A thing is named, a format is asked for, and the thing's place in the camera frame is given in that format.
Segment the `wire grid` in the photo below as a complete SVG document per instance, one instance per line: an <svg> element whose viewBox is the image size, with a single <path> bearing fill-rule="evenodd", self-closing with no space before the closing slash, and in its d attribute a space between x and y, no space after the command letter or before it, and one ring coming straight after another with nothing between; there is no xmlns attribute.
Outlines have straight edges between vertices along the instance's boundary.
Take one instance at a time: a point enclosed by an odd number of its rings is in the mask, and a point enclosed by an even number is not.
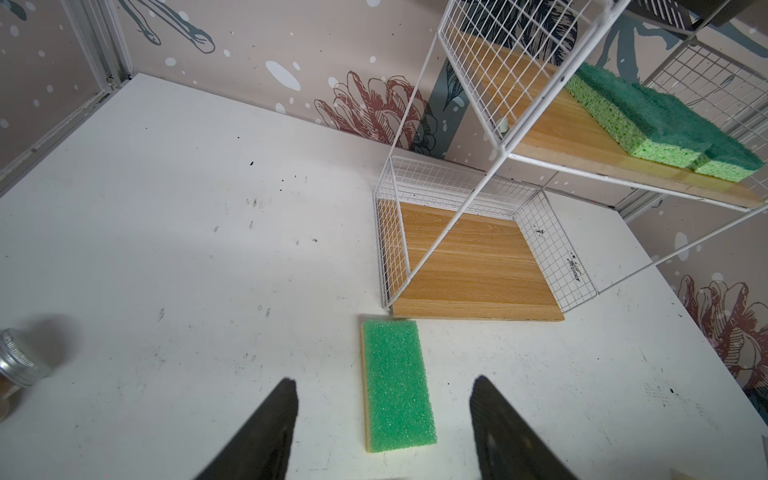
<svg viewBox="0 0 768 480"><path fill-rule="evenodd" d="M611 5L601 0L449 3L439 37L495 147Z"/></svg>
<svg viewBox="0 0 768 480"><path fill-rule="evenodd" d="M677 51L648 86L678 97L691 110L768 160L768 81L745 65L692 41ZM768 199L766 168L746 181Z"/></svg>
<svg viewBox="0 0 768 480"><path fill-rule="evenodd" d="M456 211L483 172L444 161L391 157L374 191L379 230L382 303L389 307L410 276L399 201ZM541 272L566 311L595 295L592 282L540 187L494 176L466 213L518 223Z"/></svg>
<svg viewBox="0 0 768 480"><path fill-rule="evenodd" d="M373 191L376 211L376 230L379 247L379 272L381 273L382 302L388 306L395 292L411 273L406 246L406 232L398 200L392 162L384 166L379 184Z"/></svg>
<svg viewBox="0 0 768 480"><path fill-rule="evenodd" d="M518 211L515 222L560 310L567 312L598 294L544 191Z"/></svg>
<svg viewBox="0 0 768 480"><path fill-rule="evenodd" d="M447 162L392 157L399 198L410 204L457 211L485 172ZM466 212L512 220L515 212L537 191L535 185L494 176Z"/></svg>

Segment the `white wire rack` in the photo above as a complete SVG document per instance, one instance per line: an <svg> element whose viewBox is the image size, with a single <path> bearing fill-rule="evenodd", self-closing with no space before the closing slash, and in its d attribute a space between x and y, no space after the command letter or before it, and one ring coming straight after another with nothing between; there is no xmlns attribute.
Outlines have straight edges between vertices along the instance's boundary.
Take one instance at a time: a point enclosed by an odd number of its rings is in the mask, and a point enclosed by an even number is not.
<svg viewBox="0 0 768 480"><path fill-rule="evenodd" d="M392 144L374 193L385 306L397 300L464 212L518 222L558 305L567 311L768 210L768 204L763 204L598 292L547 200L545 188L554 175L541 187L495 176L500 166L512 158L584 177L747 210L682 190L651 187L512 153L629 1L449 0L395 138L402 133L427 61L439 39L498 157L483 175L471 169L393 157L395 144ZM728 0L723 0L712 15L727 3ZM768 107L764 101L765 80L730 59L726 58L723 63L722 55L712 57L711 49L701 44L690 43L711 16L676 50L677 57L668 58L658 69L661 73L657 76L657 87L668 88L673 93L681 84L689 88L697 95L687 99L695 102L694 110L719 122L726 132L756 153L764 154L768 148L763 134ZM723 74L725 77L720 80L719 75ZM408 258L400 210L404 201L455 211L415 266Z"/></svg>
<svg viewBox="0 0 768 480"><path fill-rule="evenodd" d="M498 151L514 148L627 3L449 2L438 37Z"/></svg>
<svg viewBox="0 0 768 480"><path fill-rule="evenodd" d="M444 161L387 160L373 194L384 307L397 300L412 278L400 204L457 211L484 175ZM540 187L494 176L465 212L517 222L561 310L596 294Z"/></svg>
<svg viewBox="0 0 768 480"><path fill-rule="evenodd" d="M693 111L768 160L768 81L708 45L684 42L645 84L682 100ZM768 175L753 175L750 188L768 199Z"/></svg>

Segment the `wooden board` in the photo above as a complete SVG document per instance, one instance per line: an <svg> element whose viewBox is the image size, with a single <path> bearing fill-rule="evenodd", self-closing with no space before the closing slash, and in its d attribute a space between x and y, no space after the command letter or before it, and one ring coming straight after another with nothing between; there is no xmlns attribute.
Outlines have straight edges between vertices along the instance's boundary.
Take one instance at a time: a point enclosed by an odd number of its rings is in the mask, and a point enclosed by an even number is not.
<svg viewBox="0 0 768 480"><path fill-rule="evenodd" d="M483 102L491 105L492 110L498 107L498 112L491 112L494 122L498 124L506 117L511 127L549 78L536 75L540 65L531 64L527 55L473 35L460 32L454 35L457 37L452 44L460 45L456 52L459 62L467 65L470 77L482 86ZM557 71L549 64L543 68L550 76ZM524 93L521 84L527 86L531 97ZM763 205L762 200L742 184L631 157L565 89L560 91L514 152L562 167L739 207Z"/></svg>
<svg viewBox="0 0 768 480"><path fill-rule="evenodd" d="M401 204L415 266L453 216ZM410 318L563 320L518 225L464 214L392 305Z"/></svg>

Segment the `gray branch drawing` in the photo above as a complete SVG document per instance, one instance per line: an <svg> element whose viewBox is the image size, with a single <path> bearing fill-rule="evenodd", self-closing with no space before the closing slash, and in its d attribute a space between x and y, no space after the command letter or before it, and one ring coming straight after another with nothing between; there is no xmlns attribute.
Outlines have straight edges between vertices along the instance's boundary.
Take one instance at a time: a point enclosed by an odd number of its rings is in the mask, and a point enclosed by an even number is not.
<svg viewBox="0 0 768 480"><path fill-rule="evenodd" d="M187 40L192 42L192 45L197 50L203 53L211 53L216 50L214 40L205 31L200 30L198 27L192 25L190 22L184 20L178 13L171 7L165 5L160 0L118 0L120 5L123 5L125 11L134 19L136 25L139 27L139 31L144 34L144 37L155 45L161 45L160 37L150 28L147 23L147 19L144 14L139 11L134 2L143 5L149 11L160 17L165 23L169 24L173 30L178 31Z"/></svg>

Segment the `jar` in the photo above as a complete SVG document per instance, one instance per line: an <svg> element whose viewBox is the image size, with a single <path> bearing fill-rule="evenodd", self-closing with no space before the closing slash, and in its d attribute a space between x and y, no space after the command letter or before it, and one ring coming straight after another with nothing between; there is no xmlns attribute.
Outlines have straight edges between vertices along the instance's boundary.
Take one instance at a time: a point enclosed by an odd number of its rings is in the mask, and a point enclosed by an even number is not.
<svg viewBox="0 0 768 480"><path fill-rule="evenodd" d="M0 332L0 420L10 409L8 397L28 388L51 374L48 366L16 329Z"/></svg>

